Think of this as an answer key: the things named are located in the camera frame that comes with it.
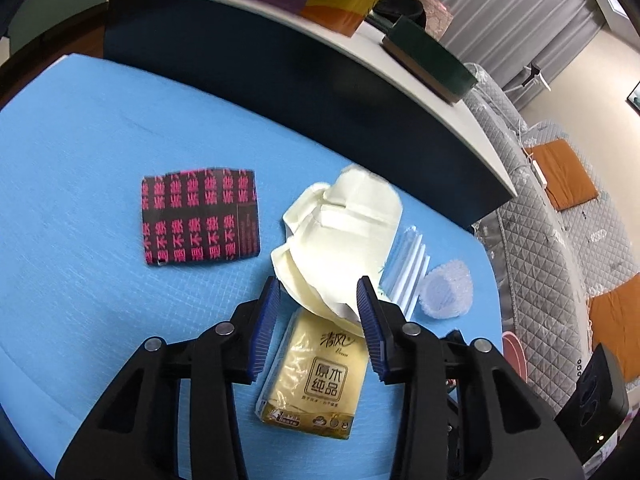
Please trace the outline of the clear plastic packaging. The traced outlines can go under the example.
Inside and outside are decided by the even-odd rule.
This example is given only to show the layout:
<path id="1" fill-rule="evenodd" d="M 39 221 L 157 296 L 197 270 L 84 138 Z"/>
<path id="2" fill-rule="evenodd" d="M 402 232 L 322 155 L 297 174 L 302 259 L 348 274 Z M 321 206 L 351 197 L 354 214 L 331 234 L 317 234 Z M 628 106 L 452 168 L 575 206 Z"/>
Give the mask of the clear plastic packaging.
<path id="1" fill-rule="evenodd" d="M 388 301 L 400 307 L 407 320 L 411 320 L 418 303 L 418 285 L 426 275 L 430 259 L 423 233 L 415 226 L 396 235 L 378 288 Z"/>

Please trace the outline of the dark green round tin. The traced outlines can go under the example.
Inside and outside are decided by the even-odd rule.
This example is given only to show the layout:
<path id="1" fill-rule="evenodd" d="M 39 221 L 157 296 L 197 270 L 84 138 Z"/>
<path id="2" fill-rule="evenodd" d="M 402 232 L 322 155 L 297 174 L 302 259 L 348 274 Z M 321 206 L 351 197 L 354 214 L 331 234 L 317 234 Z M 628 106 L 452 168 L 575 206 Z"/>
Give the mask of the dark green round tin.
<path id="1" fill-rule="evenodd" d="M 449 104 L 461 101 L 477 78 L 423 28 L 404 16 L 386 32 L 383 49 Z"/>

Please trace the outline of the pink patterned bag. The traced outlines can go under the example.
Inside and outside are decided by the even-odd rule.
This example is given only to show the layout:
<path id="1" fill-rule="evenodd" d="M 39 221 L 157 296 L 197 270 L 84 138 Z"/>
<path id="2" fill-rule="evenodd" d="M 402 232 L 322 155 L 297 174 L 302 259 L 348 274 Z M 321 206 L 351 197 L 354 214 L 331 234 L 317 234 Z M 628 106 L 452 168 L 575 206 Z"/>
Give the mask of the pink patterned bag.
<path id="1" fill-rule="evenodd" d="M 401 18 L 408 18 L 435 40 L 442 39 L 454 19 L 449 9 L 439 0 L 378 0 L 373 12 L 392 24 Z"/>

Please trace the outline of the white navy coffee table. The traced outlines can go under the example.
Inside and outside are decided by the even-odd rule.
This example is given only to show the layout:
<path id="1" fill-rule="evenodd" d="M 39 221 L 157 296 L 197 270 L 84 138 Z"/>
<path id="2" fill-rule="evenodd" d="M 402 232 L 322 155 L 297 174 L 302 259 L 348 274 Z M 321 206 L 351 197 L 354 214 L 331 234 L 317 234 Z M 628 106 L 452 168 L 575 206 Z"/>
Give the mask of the white navy coffee table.
<path id="1" fill-rule="evenodd" d="M 278 122 L 462 228 L 516 194 L 469 107 L 426 88 L 370 25 L 346 37 L 256 0 L 108 0 L 104 55 Z"/>

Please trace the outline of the pink trash bin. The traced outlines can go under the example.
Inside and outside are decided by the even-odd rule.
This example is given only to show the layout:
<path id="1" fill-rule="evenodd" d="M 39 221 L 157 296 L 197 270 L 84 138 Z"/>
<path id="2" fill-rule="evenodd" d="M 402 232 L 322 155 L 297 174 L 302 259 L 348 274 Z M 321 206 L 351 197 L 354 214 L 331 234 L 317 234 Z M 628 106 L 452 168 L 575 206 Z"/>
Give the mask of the pink trash bin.
<path id="1" fill-rule="evenodd" d="M 521 341 L 513 332 L 502 333 L 503 356 L 524 382 L 528 382 L 526 355 Z"/>

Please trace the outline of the blue table cloth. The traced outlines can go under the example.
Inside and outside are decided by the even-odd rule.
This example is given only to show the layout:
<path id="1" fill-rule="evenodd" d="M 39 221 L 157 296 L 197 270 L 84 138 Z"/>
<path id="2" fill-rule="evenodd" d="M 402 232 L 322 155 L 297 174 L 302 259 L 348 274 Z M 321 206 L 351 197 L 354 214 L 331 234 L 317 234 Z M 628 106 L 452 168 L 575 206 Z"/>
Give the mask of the blue table cloth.
<path id="1" fill-rule="evenodd" d="M 216 96 L 82 55 L 2 108 L 1 404 L 45 470 L 146 338 L 194 338 L 259 295 L 285 211 L 347 164 Z M 254 172 L 259 255 L 148 266 L 142 179 L 205 167 Z"/>

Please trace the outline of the orange cushion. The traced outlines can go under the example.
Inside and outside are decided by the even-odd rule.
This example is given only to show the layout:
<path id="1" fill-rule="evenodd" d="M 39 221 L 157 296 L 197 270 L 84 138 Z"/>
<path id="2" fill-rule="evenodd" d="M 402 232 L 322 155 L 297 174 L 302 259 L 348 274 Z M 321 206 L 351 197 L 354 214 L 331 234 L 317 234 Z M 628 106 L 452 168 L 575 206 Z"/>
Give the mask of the orange cushion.
<path id="1" fill-rule="evenodd" d="M 640 276 L 589 300 L 592 345 L 603 344 L 617 359 L 625 382 L 640 374 Z"/>
<path id="2" fill-rule="evenodd" d="M 598 197 L 596 186 L 577 154 L 563 139 L 524 148 L 547 181 L 546 193 L 557 211 L 564 211 Z"/>

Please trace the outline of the grey curtain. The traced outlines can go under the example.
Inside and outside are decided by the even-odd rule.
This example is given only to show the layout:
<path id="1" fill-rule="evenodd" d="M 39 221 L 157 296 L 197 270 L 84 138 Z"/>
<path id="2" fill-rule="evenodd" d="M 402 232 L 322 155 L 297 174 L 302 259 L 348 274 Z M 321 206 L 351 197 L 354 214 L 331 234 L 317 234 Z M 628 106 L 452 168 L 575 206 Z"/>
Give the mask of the grey curtain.
<path id="1" fill-rule="evenodd" d="M 540 84 L 516 86 L 529 66 L 551 82 L 605 25 L 597 0 L 438 0 L 452 14 L 440 42 L 460 61 L 494 78 L 518 108 Z"/>

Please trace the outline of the black pink patterned wrapper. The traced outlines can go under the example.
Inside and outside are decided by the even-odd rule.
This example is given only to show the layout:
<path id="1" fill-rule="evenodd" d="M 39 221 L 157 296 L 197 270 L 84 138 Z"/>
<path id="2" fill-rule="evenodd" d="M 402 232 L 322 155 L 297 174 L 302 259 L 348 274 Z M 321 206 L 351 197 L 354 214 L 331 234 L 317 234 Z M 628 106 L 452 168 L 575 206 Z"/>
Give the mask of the black pink patterned wrapper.
<path id="1" fill-rule="evenodd" d="M 141 212 L 149 266 L 235 261 L 260 253 L 252 170 L 205 168 L 145 177 Z"/>

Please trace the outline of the yellow tissue pack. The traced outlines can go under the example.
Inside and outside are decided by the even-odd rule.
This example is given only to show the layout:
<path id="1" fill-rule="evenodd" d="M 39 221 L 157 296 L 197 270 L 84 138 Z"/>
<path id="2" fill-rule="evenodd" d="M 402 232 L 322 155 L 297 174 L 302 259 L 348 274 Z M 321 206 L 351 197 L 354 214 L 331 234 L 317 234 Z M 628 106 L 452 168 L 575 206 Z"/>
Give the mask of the yellow tissue pack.
<path id="1" fill-rule="evenodd" d="M 363 338 L 299 309 L 256 403 L 266 425 L 347 440 L 369 362 Z"/>

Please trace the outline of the grey quilted sofa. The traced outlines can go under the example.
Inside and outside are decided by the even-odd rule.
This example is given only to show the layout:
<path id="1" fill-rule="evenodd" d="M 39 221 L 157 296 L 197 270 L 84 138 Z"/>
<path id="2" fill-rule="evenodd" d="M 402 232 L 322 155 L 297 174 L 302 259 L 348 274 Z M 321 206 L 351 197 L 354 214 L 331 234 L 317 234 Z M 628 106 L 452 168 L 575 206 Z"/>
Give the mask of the grey quilted sofa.
<path id="1" fill-rule="evenodd" d="M 465 97 L 515 188 L 512 200 L 477 222 L 498 285 L 502 326 L 524 347 L 528 383 L 559 411 L 576 388 L 597 344 L 591 313 L 599 299 L 629 286 L 639 263 L 611 197 L 576 148 L 570 157 L 596 189 L 590 200 L 559 211 L 549 178 L 538 176 L 532 151 L 570 142 L 545 120 L 527 125 L 506 94 L 478 64 Z"/>

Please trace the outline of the white foam fruit net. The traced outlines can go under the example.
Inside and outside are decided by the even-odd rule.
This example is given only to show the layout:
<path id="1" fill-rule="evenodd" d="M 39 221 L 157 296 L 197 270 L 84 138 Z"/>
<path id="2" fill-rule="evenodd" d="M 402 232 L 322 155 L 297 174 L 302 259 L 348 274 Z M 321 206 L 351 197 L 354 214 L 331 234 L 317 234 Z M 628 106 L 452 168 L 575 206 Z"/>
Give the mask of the white foam fruit net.
<path id="1" fill-rule="evenodd" d="M 471 272 L 462 260 L 436 266 L 418 284 L 418 305 L 435 320 L 466 315 L 472 307 L 474 286 Z"/>

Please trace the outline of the black red snack wrapper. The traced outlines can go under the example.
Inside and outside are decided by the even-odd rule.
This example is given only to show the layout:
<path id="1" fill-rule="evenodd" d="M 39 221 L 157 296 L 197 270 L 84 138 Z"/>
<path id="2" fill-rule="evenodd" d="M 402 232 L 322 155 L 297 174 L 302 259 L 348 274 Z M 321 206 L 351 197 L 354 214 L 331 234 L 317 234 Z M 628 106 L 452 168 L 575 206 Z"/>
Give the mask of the black red snack wrapper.
<path id="1" fill-rule="evenodd" d="M 450 411 L 459 414 L 460 382 L 465 374 L 468 345 L 460 330 L 452 330 L 440 338 L 446 374 L 447 404 Z"/>

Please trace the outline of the cream paper bag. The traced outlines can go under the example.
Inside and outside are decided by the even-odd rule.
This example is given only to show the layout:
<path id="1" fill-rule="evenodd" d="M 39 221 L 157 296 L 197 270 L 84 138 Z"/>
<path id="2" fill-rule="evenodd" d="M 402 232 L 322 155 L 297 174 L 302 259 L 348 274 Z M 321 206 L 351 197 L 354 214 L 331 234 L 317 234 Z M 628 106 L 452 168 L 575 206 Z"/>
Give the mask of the cream paper bag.
<path id="1" fill-rule="evenodd" d="M 361 337 L 357 283 L 366 276 L 380 284 L 401 215 L 386 180 L 349 165 L 334 183 L 308 186 L 285 211 L 286 241 L 271 252 L 274 273 L 301 307 Z"/>

